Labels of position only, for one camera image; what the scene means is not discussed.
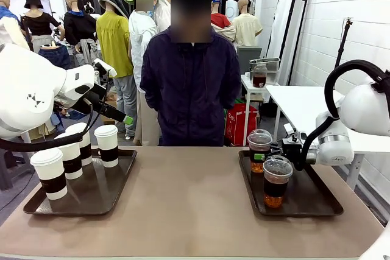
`red bag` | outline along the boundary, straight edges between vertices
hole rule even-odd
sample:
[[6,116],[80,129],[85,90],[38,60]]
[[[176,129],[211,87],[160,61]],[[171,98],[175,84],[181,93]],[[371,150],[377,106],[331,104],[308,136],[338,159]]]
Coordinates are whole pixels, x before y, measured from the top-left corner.
[[[243,144],[244,126],[245,126],[245,109],[246,104],[235,104],[234,107],[227,112],[225,124],[225,138],[227,138],[234,146]],[[247,135],[256,129],[255,107],[249,106],[248,128]]]

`brown serving tray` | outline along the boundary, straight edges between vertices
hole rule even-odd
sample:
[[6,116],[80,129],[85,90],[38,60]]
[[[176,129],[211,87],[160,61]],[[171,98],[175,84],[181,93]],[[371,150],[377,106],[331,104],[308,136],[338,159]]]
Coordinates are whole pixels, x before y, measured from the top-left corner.
[[294,170],[279,208],[270,208],[264,204],[264,175],[250,171],[248,150],[239,152],[239,165],[252,206],[264,216],[339,216],[344,212],[336,197],[310,165],[301,172]]
[[49,200],[42,188],[28,201],[23,211],[28,214],[53,216],[101,216],[118,202],[135,161],[135,150],[119,149],[119,164],[104,167],[98,149],[92,150],[92,163],[83,166],[83,175],[66,180],[68,193]]

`black hoodie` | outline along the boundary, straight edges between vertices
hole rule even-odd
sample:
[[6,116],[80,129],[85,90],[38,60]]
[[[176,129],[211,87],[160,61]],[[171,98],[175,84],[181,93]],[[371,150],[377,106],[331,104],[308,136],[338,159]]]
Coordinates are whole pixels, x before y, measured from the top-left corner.
[[70,45],[76,45],[81,39],[92,39],[96,32],[96,20],[84,13],[83,15],[74,15],[67,12],[64,17],[65,38]]

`black pole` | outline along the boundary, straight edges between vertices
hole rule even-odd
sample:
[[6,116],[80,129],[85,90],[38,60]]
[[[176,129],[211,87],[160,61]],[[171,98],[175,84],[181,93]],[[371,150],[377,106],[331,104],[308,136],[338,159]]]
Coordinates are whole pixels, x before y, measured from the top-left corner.
[[337,59],[336,59],[335,68],[338,67],[338,66],[340,65],[341,55],[342,55],[342,53],[344,52],[344,45],[345,45],[345,43],[346,43],[348,30],[349,30],[349,27],[350,27],[352,24],[353,24],[353,22],[351,22],[351,19],[350,19],[350,18],[347,18],[346,27],[344,28],[344,34],[342,35],[342,39],[341,39],[341,43],[340,43],[339,53],[337,54]]
[[290,85],[291,77],[293,76],[293,67],[294,67],[295,57],[297,55],[297,49],[298,49],[298,43],[299,43],[299,37],[300,37],[300,30],[302,29],[303,20],[305,18],[306,5],[307,5],[307,1],[308,0],[303,0],[303,1],[304,1],[304,3],[303,3],[303,12],[302,12],[302,16],[300,18],[300,24],[299,24],[299,29],[298,29],[298,37],[297,37],[297,41],[295,43],[294,55],[292,56],[291,68],[290,68],[290,71],[289,71],[289,74],[288,74],[288,83],[287,83],[287,85]]
[[283,42],[282,42],[282,46],[280,48],[280,53],[279,53],[279,59],[280,60],[282,60],[283,51],[285,50],[287,34],[288,34],[288,29],[290,27],[291,17],[293,16],[294,5],[295,5],[295,0],[292,0],[291,1],[291,5],[290,5],[290,11],[288,13],[288,19],[287,19],[287,23],[286,23],[285,35],[283,36]]

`plastic cup with black sleeve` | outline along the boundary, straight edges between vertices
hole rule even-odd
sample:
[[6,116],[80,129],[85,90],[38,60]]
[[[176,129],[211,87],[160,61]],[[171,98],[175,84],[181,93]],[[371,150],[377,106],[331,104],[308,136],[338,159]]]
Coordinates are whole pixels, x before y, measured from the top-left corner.
[[[76,123],[69,126],[65,130],[65,133],[81,133],[84,131],[86,126],[87,123],[83,123],[83,122]],[[91,139],[90,139],[89,131],[87,131],[87,133],[83,135],[83,140],[79,142],[79,147],[80,147],[80,155],[81,155],[81,164],[83,166],[86,166],[92,163]]]
[[248,135],[250,170],[253,173],[263,173],[263,163],[271,151],[272,135],[263,129],[256,129]]
[[282,205],[293,167],[288,160],[270,158],[263,164],[264,169],[264,203],[271,208]]
[[[62,133],[56,137],[64,138],[74,133]],[[65,177],[69,180],[77,179],[83,174],[79,143],[71,143],[58,147],[63,154],[62,162],[65,169]]]
[[115,167],[118,164],[118,128],[115,125],[98,127],[94,134],[99,146],[100,156],[105,167]]
[[30,159],[50,200],[60,199],[68,193],[62,157],[61,150],[55,147],[36,152]]

